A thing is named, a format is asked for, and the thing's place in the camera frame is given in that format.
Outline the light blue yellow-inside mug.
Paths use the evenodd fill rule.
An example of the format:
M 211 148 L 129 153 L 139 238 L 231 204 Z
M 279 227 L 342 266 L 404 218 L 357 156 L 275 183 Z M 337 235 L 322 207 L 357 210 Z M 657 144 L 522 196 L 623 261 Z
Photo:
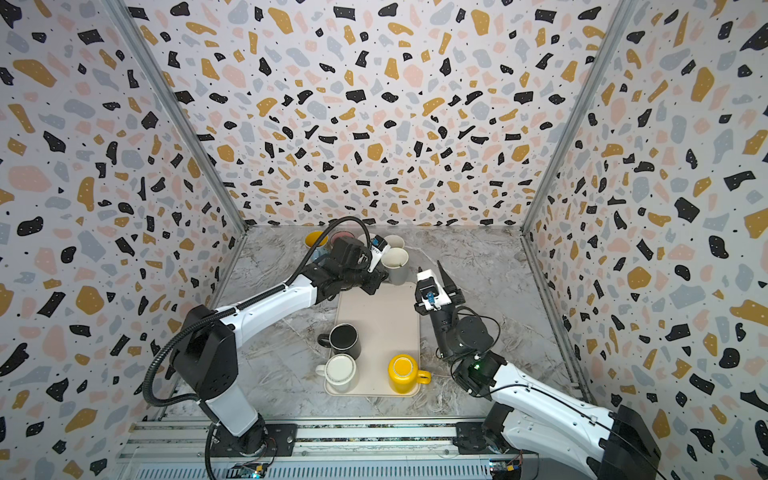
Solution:
M 328 235 L 322 231 L 313 231 L 304 238 L 304 245 L 307 248 L 316 247 L 322 249 L 328 242 Z

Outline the grey mug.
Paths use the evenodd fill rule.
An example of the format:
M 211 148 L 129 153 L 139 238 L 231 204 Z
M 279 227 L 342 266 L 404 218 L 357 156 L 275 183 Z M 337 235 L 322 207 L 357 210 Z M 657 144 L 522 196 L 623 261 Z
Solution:
M 388 281 L 393 285 L 404 284 L 409 276 L 409 254 L 404 248 L 391 248 L 381 258 L 381 264 L 388 273 Z

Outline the black mug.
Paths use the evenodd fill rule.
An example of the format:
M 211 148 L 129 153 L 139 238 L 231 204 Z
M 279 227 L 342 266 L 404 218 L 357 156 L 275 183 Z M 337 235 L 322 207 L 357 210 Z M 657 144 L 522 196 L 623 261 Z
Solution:
M 355 360 L 362 351 L 359 332 L 348 323 L 338 324 L 329 333 L 320 334 L 317 343 L 331 349 L 334 355 L 346 354 Z

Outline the light green mug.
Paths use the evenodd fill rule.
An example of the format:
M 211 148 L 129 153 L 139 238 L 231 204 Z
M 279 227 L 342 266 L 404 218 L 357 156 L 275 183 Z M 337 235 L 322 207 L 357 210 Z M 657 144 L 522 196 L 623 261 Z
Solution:
M 394 234 L 387 235 L 385 237 L 385 240 L 392 249 L 395 249 L 395 248 L 404 249 L 406 245 L 405 240 L 399 235 L 394 235 Z

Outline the pink patterned mug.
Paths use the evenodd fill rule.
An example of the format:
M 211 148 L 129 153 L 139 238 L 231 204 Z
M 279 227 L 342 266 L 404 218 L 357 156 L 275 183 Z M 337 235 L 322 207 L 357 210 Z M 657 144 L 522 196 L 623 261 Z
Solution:
M 356 239 L 356 235 L 351 231 L 338 231 L 331 236 L 331 243 L 335 243 L 337 240 L 342 238 Z

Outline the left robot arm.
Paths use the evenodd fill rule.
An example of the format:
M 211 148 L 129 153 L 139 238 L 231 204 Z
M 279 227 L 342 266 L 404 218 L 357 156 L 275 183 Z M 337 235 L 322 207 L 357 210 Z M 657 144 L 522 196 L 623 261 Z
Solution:
M 366 242 L 343 237 L 296 275 L 248 300 L 217 310 L 199 306 L 188 313 L 187 334 L 174 338 L 171 364 L 213 422 L 217 440 L 243 455 L 267 444 L 265 421 L 238 385 L 238 350 L 277 321 L 343 291 L 360 288 L 374 294 L 388 276 L 380 261 L 389 250 L 379 235 Z

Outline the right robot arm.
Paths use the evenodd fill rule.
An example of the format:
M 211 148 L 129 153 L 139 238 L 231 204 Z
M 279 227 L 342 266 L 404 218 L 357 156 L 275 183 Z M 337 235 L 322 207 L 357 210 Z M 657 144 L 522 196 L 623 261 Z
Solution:
M 497 338 L 486 316 L 466 304 L 444 269 L 421 270 L 416 312 L 429 317 L 440 358 L 467 394 L 491 402 L 483 434 L 488 444 L 535 452 L 589 479 L 660 479 L 661 452 L 641 415 L 560 392 L 493 352 Z

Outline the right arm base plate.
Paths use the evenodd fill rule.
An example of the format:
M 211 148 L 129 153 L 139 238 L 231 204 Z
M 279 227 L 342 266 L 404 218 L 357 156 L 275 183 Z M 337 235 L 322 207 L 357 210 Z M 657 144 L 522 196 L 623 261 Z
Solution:
M 464 421 L 455 424 L 453 445 L 462 455 L 513 455 L 531 454 L 512 446 L 500 434 L 492 432 L 483 422 Z

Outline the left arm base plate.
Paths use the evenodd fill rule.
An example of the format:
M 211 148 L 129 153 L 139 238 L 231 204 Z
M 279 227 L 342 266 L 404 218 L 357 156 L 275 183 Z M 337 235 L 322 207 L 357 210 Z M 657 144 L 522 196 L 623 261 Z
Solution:
M 211 446 L 214 458 L 290 457 L 297 439 L 295 423 L 255 424 L 240 437 L 232 435 L 225 427 L 215 430 Z

